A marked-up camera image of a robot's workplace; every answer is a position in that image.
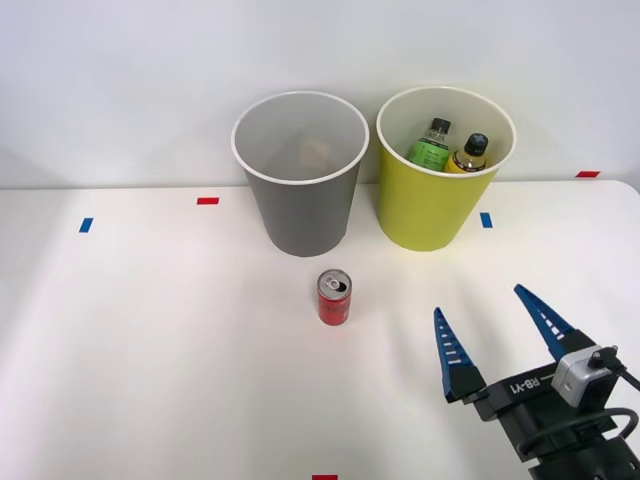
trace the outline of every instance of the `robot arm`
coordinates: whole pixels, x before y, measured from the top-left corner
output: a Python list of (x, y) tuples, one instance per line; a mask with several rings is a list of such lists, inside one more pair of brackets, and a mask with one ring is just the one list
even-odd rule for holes
[[(473, 403), (483, 421), (497, 419), (534, 480), (640, 480), (640, 461), (625, 438), (638, 424), (626, 408), (606, 409), (618, 377), (636, 388), (617, 358), (616, 347), (602, 348), (574, 329), (521, 285), (515, 292), (528, 310), (554, 362), (487, 386), (442, 311), (434, 312), (442, 383), (449, 403)], [(617, 437), (611, 417), (629, 423)]]

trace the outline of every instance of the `bin rim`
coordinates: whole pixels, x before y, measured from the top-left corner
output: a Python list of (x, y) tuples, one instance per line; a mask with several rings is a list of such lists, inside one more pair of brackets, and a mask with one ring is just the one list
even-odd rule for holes
[[(284, 97), (284, 96), (287, 96), (287, 95), (318, 95), (318, 96), (321, 96), (321, 97), (330, 98), (332, 100), (337, 100), (338, 102), (342, 103), (343, 105), (346, 105), (347, 107), (349, 107), (357, 115), (357, 117), (360, 119), (360, 121), (362, 122), (362, 127), (364, 128), (364, 142), (363, 142), (363, 145), (362, 145), (362, 149), (356, 155), (356, 157), (350, 163), (348, 163), (346, 166), (342, 167), (337, 172), (333, 172), (330, 175), (325, 175), (324, 177), (312, 178), (312, 179), (309, 179), (309, 180), (283, 180), (281, 178), (270, 177), (269, 175), (265, 175), (264, 173), (261, 173), (261, 172), (257, 171), (256, 169), (254, 169), (253, 167), (249, 166), (242, 159), (242, 157), (238, 153), (238, 149), (236, 148), (236, 133), (238, 131), (238, 127), (240, 126), (240, 123), (242, 122), (242, 120), (253, 109), (259, 107), (263, 103), (267, 103), (267, 102), (269, 102), (271, 100), (274, 100), (274, 99), (279, 98), (279, 97)], [(358, 110), (356, 107), (354, 107), (351, 103), (347, 102), (345, 99), (340, 98), (340, 97), (338, 97), (336, 95), (331, 95), (330, 93), (318, 92), (318, 91), (315, 91), (315, 90), (292, 90), (292, 91), (289, 91), (289, 92), (282, 92), (282, 93), (276, 93), (275, 95), (270, 95), (270, 96), (268, 96), (266, 98), (263, 98), (262, 100), (258, 100), (254, 104), (250, 105), (246, 110), (244, 110), (244, 112), (242, 112), (242, 114), (236, 120), (236, 123), (233, 125), (233, 130), (231, 131), (231, 150), (233, 150), (233, 156), (236, 158), (236, 160), (242, 166), (242, 168), (244, 168), (246, 171), (248, 171), (252, 175), (255, 175), (258, 178), (261, 178), (263, 180), (266, 180), (266, 181), (272, 182), (272, 183), (279, 183), (280, 185), (313, 185), (313, 184), (316, 184), (316, 183), (322, 183), (322, 182), (326, 182), (328, 180), (332, 180), (332, 179), (334, 179), (336, 177), (339, 177), (339, 176), (343, 175), (344, 173), (348, 172), (353, 167), (355, 167), (360, 162), (362, 157), (364, 156), (365, 152), (367, 151), (367, 148), (369, 148), (370, 137), (371, 137), (371, 134), (369, 132), (369, 124), (367, 123), (367, 120), (364, 118), (364, 115), (362, 115), (362, 112), (360, 112), (360, 110)]]
[[(513, 135), (513, 142), (511, 144), (511, 149), (505, 155), (505, 157), (502, 159), (502, 161), (500, 161), (499, 163), (495, 164), (494, 166), (492, 166), (490, 168), (487, 168), (486, 170), (480, 170), (479, 172), (472, 172), (472, 173), (436, 172), (434, 170), (429, 170), (428, 168), (420, 167), (420, 166), (416, 165), (415, 163), (411, 163), (409, 160), (407, 160), (404, 157), (402, 157), (402, 155), (399, 155), (393, 148), (391, 148), (389, 146), (389, 144), (387, 143), (387, 140), (384, 138), (384, 135), (382, 134), (382, 131), (381, 131), (381, 128), (380, 128), (380, 119), (382, 118), (382, 115), (384, 114), (384, 112), (387, 109), (387, 107), (389, 105), (391, 105), (391, 103), (393, 103), (396, 99), (398, 99), (398, 98), (400, 98), (400, 97), (402, 97), (404, 95), (407, 95), (409, 93), (416, 92), (418, 90), (442, 90), (442, 89), (454, 90), (456, 92), (465, 93), (467, 95), (471, 95), (473, 97), (476, 97), (476, 98), (479, 98), (481, 100), (484, 100), (489, 105), (491, 105), (493, 108), (498, 110), (498, 112), (500, 112), (507, 119), (507, 123), (509, 123), (509, 127), (511, 128), (511, 133)], [(513, 120), (511, 120), (511, 117), (509, 116), (509, 114), (507, 112), (505, 112), (504, 109), (500, 105), (495, 103), (493, 100), (488, 99), (487, 97), (484, 97), (484, 96), (482, 96), (482, 95), (480, 95), (480, 94), (478, 94), (476, 92), (472, 92), (471, 90), (466, 90), (464, 88), (459, 88), (459, 87), (452, 87), (452, 86), (449, 86), (449, 85), (426, 85), (426, 86), (422, 86), (422, 87), (410, 88), (409, 90), (403, 90), (402, 92), (395, 94), (393, 97), (391, 97), (389, 100), (387, 100), (384, 103), (384, 105), (382, 105), (382, 108), (378, 112), (378, 117), (376, 118), (376, 132), (378, 133), (378, 138), (380, 139), (380, 143), (382, 143), (384, 148), (387, 149), (387, 151), (389, 153), (391, 153), (391, 155), (393, 155), (397, 160), (401, 161), (406, 166), (411, 167), (414, 170), (417, 170), (419, 172), (428, 173), (429, 175), (434, 175), (436, 177), (445, 177), (445, 178), (465, 179), (465, 178), (471, 178), (471, 177), (481, 177), (483, 175), (487, 175), (489, 173), (495, 172), (500, 167), (502, 167), (507, 161), (509, 161), (511, 159), (511, 157), (513, 155), (513, 151), (515, 150), (516, 145), (518, 143), (518, 132), (516, 131), (516, 127), (515, 127), (515, 125), (513, 123)]]

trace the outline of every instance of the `bottle with yellow label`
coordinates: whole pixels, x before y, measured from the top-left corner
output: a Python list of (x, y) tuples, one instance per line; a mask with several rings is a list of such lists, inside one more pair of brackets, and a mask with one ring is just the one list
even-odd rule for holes
[(444, 168), (446, 173), (472, 173), (484, 170), (487, 166), (485, 151), (489, 139), (481, 133), (473, 133), (463, 150), (454, 152)]

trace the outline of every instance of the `bottle cap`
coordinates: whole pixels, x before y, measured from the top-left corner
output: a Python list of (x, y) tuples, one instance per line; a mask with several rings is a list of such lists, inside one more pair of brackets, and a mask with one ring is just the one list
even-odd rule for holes
[(464, 151), (472, 157), (479, 157), (480, 155), (484, 155), (487, 145), (489, 145), (489, 139), (486, 135), (472, 133), (469, 140), (467, 140), (467, 144), (464, 146)]
[(448, 120), (443, 120), (442, 118), (434, 118), (433, 122), (431, 122), (431, 130), (444, 133), (445, 135), (449, 133), (450, 126), (451, 122), (449, 122)]

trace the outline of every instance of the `blue tape marker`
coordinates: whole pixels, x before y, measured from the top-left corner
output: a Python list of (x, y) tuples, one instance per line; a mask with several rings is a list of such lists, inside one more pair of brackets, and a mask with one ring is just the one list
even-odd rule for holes
[(88, 233), (93, 223), (93, 218), (85, 218), (80, 225), (80, 233)]
[(482, 226), (484, 228), (493, 228), (493, 222), (491, 221), (491, 215), (487, 212), (482, 212), (480, 214), (480, 220), (482, 220)]

